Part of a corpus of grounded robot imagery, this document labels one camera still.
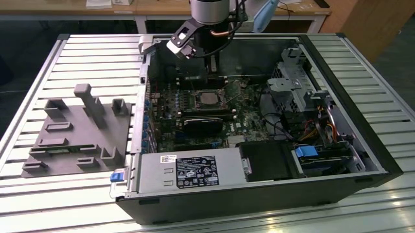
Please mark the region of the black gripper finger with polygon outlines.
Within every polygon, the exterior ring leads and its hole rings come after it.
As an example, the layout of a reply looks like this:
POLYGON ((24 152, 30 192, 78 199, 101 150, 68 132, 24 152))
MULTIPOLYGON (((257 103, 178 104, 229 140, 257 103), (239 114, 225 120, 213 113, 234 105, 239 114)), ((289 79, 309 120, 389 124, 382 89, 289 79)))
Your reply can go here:
POLYGON ((221 56, 213 55, 207 58, 207 78, 217 79, 221 73, 221 56))

